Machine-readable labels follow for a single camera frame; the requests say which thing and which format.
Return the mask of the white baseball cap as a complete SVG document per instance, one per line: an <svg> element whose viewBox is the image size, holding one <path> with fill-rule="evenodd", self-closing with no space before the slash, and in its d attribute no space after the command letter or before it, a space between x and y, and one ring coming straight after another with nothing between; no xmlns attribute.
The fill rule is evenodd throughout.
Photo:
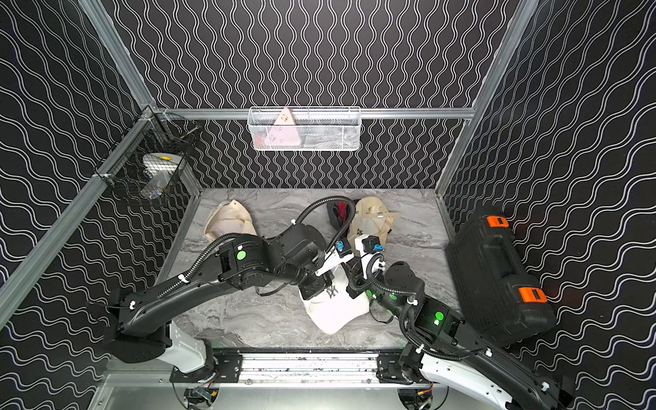
<svg viewBox="0 0 656 410"><path fill-rule="evenodd" d="M332 285L308 301L302 300L306 313L325 334L333 335L346 324L369 312L369 299L360 293L353 298L348 292L349 280L339 266L332 273Z"/></svg>

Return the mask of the beige cap with black lettering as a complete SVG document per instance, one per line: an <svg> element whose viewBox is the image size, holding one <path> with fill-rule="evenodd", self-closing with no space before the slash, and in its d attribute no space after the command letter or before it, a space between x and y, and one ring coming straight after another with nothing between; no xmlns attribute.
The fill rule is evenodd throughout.
<svg viewBox="0 0 656 410"><path fill-rule="evenodd" d="M367 196L356 203L355 217L348 230L348 241L355 246L355 239L361 235L373 235L386 245L398 213L391 212L376 196Z"/></svg>

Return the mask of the cream baseball cap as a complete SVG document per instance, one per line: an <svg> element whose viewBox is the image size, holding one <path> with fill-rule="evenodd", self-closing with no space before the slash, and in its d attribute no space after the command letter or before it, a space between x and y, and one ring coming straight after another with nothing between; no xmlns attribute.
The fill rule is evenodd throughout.
<svg viewBox="0 0 656 410"><path fill-rule="evenodd" d="M208 217L203 231L209 242L227 233L256 235L249 211L236 200L220 203Z"/></svg>

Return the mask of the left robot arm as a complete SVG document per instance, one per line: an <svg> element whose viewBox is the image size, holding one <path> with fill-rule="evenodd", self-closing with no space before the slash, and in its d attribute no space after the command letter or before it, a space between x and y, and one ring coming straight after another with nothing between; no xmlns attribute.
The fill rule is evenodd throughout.
<svg viewBox="0 0 656 410"><path fill-rule="evenodd" d="M306 299L331 283L328 259L345 250L326 242L314 227L296 224L273 238L229 233L211 243L175 278L138 292L116 290L114 319L102 347L125 363L161 360L182 373L209 372L215 365L210 343L193 338L174 318L218 297L271 283L296 285Z"/></svg>

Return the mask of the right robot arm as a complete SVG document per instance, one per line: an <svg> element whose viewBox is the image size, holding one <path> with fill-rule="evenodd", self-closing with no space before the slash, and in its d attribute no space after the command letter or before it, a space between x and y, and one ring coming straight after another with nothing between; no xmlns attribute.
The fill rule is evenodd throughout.
<svg viewBox="0 0 656 410"><path fill-rule="evenodd" d="M573 382L547 376L481 336L458 312L425 295L425 283L406 262L381 254L344 263L348 288L391 313L407 345L396 377L406 384L445 384L498 409L566 409Z"/></svg>

